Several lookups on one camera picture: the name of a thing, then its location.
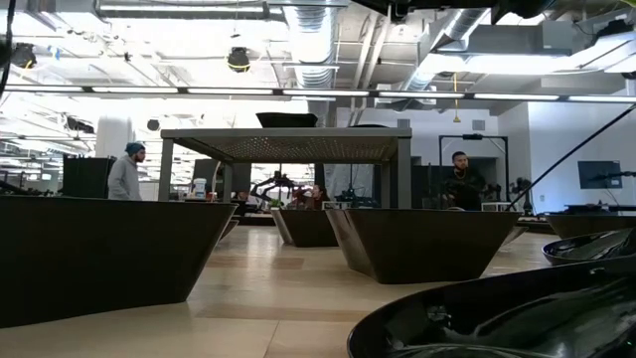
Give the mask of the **black square faceted mini plate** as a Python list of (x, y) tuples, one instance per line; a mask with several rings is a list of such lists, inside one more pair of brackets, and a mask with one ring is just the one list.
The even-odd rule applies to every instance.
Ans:
[(325, 211), (273, 210), (274, 223), (283, 243), (296, 248), (338, 247)]
[(256, 117), (263, 128), (315, 127), (318, 121), (313, 113), (260, 112)]
[(235, 209), (0, 196), (0, 328), (185, 301)]
[(546, 219), (562, 239), (636, 228), (636, 216), (550, 214)]
[(518, 222), (516, 212), (328, 210), (350, 269), (381, 284), (474, 279)]

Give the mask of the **person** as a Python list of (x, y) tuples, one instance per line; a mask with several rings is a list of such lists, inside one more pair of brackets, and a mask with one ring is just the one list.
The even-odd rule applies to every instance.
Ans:
[(301, 189), (295, 195), (298, 205), (305, 210), (322, 210), (323, 204), (329, 201), (323, 185), (315, 184), (311, 189)]
[(443, 184), (443, 197), (451, 208), (464, 211), (480, 211), (482, 194), (487, 185), (481, 173), (469, 166), (469, 158), (463, 151), (452, 154), (453, 169)]
[(138, 164), (145, 160), (145, 146), (140, 142), (129, 142), (125, 154), (118, 158), (108, 175), (108, 199), (141, 201)]

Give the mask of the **grey perforated metal shelf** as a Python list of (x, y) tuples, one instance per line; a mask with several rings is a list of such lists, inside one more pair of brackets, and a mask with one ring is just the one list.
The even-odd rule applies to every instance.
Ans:
[(162, 153), (158, 199), (168, 201), (176, 145), (227, 166), (224, 196), (232, 189), (236, 163), (377, 164), (383, 167), (382, 206), (391, 205), (391, 171), (397, 172), (397, 207), (411, 207), (411, 138), (401, 127), (191, 128), (160, 132)]

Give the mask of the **white ceiling light strip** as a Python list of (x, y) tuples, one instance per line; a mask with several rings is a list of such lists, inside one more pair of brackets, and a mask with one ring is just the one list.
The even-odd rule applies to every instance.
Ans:
[(473, 99), (510, 100), (510, 101), (555, 101), (555, 94), (522, 94), (522, 93), (474, 93)]
[(442, 91), (378, 91), (378, 97), (387, 98), (415, 98), (415, 99), (461, 99), (465, 97), (463, 92)]
[(92, 87), (91, 90), (100, 93), (179, 93), (178, 88), (170, 87)]
[(306, 97), (368, 97), (367, 90), (338, 90), (338, 89), (283, 89), (283, 95)]
[(67, 93), (67, 92), (84, 92), (83, 87), (75, 86), (31, 86), (31, 85), (6, 85), (5, 91), (17, 91), (17, 92), (53, 92), (53, 93)]
[(188, 88), (190, 94), (272, 95), (273, 89)]
[(571, 102), (585, 103), (636, 103), (636, 96), (629, 95), (570, 95), (567, 98)]

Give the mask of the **black partition cabinet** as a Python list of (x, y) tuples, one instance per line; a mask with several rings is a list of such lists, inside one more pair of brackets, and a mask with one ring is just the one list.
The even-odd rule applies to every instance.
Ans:
[(67, 197), (106, 199), (114, 157), (65, 157), (62, 193)]

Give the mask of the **dark desk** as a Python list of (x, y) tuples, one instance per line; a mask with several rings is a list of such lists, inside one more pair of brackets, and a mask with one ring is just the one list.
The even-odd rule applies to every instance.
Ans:
[(636, 205), (618, 205), (618, 204), (566, 205), (564, 212), (570, 215), (636, 216)]

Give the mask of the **black ceiling device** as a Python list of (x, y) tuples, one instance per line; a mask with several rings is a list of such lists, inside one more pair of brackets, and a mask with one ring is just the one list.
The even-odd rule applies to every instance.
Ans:
[(12, 49), (11, 64), (17, 68), (29, 70), (37, 64), (34, 53), (34, 45), (29, 43), (17, 43)]

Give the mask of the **silver ventilation duct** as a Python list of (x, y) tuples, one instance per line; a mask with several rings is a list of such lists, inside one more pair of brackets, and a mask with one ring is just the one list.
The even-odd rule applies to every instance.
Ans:
[(338, 0), (290, 0), (282, 7), (290, 30), (290, 51), (298, 85), (303, 89), (329, 89), (334, 84), (335, 35)]
[(427, 24), (417, 44), (417, 66), (404, 80), (400, 90), (425, 90), (434, 77), (442, 72), (445, 60), (436, 51), (447, 45), (466, 48), (470, 35), (490, 13), (489, 9), (452, 9), (442, 18)]

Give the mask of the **black metal stand frame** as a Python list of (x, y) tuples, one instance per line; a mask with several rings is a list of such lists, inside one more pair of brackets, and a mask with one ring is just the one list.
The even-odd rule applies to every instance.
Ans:
[[(442, 180), (443, 178), (443, 152), (444, 152), (444, 148), (443, 146), (443, 140), (445, 138), (451, 138), (451, 139), (461, 139), (461, 140), (472, 140), (472, 141), (479, 141), (479, 140), (485, 140), (487, 139), (488, 141), (491, 142), (491, 144), (497, 146), (501, 152), (504, 153), (504, 163), (505, 163), (505, 194), (506, 194), (506, 200), (510, 201), (511, 199), (511, 191), (509, 188), (509, 185), (511, 184), (510, 182), (510, 173), (509, 173), (509, 166), (510, 166), (510, 160), (509, 160), (509, 139), (508, 136), (502, 136), (502, 135), (483, 135), (483, 134), (479, 134), (479, 133), (470, 133), (470, 134), (441, 134), (438, 135), (438, 139), (437, 139), (437, 147), (438, 147), (438, 175), (440, 180)], [(498, 145), (498, 143), (496, 142), (497, 140), (501, 140), (504, 144), (503, 147), (500, 147)]]

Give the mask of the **black wall monitor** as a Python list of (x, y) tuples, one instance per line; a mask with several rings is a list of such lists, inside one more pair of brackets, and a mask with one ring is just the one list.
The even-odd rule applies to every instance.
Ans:
[(623, 187), (619, 161), (578, 161), (577, 169), (582, 190)]

